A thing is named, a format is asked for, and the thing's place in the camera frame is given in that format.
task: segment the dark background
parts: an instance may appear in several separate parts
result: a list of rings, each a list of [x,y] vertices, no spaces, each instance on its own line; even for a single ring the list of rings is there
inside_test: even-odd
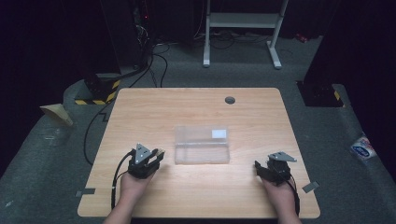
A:
[[[193,18],[180,19],[190,21],[186,24],[192,22],[194,27],[190,29],[190,34],[194,33],[191,31],[195,31],[200,20],[201,1],[159,2],[168,3],[168,10],[174,8],[170,4],[192,10],[192,13],[177,15],[195,15]],[[269,1],[265,7],[260,7],[262,1],[212,2],[213,9],[218,11],[242,9],[267,12],[276,10],[279,4],[279,1]],[[290,1],[280,36],[294,38],[296,34],[302,34],[307,38],[317,38],[325,35],[311,66],[317,69],[311,69],[306,79],[312,83],[342,83],[346,86],[363,130],[389,172],[394,174],[395,168],[391,163],[395,160],[393,139],[396,139],[396,94],[392,91],[396,83],[396,48],[393,43],[395,3],[390,0],[342,1],[338,6],[339,2]],[[116,68],[98,0],[21,0],[2,1],[0,4],[4,120],[1,137],[2,174],[24,138],[42,116],[38,107],[61,103],[64,90],[86,78],[87,74],[81,74],[76,63],[76,59],[81,59],[81,52],[95,55],[82,57],[93,72]],[[70,11],[70,7],[79,10]],[[70,15],[74,15],[74,19],[70,20]],[[89,34],[92,36],[76,37],[78,51],[70,50],[70,36],[67,36],[70,34],[67,28],[69,22],[90,27],[87,29],[90,29]],[[156,27],[169,26],[166,21],[153,22]]]

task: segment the transparent container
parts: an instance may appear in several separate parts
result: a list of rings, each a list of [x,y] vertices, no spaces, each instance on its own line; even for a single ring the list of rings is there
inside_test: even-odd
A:
[[[175,164],[230,162],[226,126],[177,126]]]

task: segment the small black circle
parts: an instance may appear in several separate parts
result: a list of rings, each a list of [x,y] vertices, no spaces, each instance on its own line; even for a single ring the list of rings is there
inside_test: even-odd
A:
[[[225,98],[225,103],[227,103],[229,105],[233,105],[235,103],[235,98],[233,98],[232,96],[227,96]]]

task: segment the wooden table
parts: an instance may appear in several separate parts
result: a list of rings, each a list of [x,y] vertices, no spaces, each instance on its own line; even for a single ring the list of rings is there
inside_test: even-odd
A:
[[[227,96],[235,103],[226,104]],[[227,126],[230,163],[175,165],[175,127],[180,125]],[[278,151],[297,159],[289,166],[301,199],[300,217],[319,216],[314,192],[302,190],[310,180],[277,89],[120,90],[86,185],[95,193],[82,196],[80,216],[108,215],[116,167],[137,143],[166,152],[134,217],[276,217],[253,164],[265,165]]]

